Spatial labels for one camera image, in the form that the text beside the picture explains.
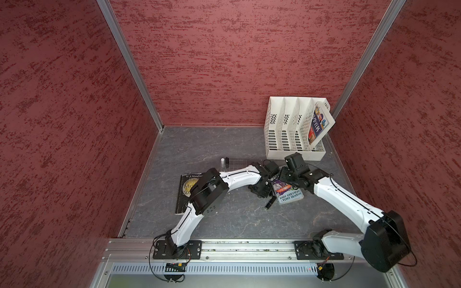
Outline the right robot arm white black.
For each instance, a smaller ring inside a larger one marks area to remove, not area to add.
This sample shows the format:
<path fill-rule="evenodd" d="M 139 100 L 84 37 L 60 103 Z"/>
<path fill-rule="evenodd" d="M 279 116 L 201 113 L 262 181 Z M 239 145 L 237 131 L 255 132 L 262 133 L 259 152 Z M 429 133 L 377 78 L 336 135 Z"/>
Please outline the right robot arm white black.
<path fill-rule="evenodd" d="M 349 254 L 362 258 L 379 272 L 399 264 L 412 248 L 403 218 L 395 211 L 384 212 L 341 187 L 322 169 L 312 170 L 299 153 L 285 157 L 280 180 L 302 188 L 327 201 L 348 217 L 360 233 L 325 229 L 313 237 L 313 249 L 326 254 Z"/>

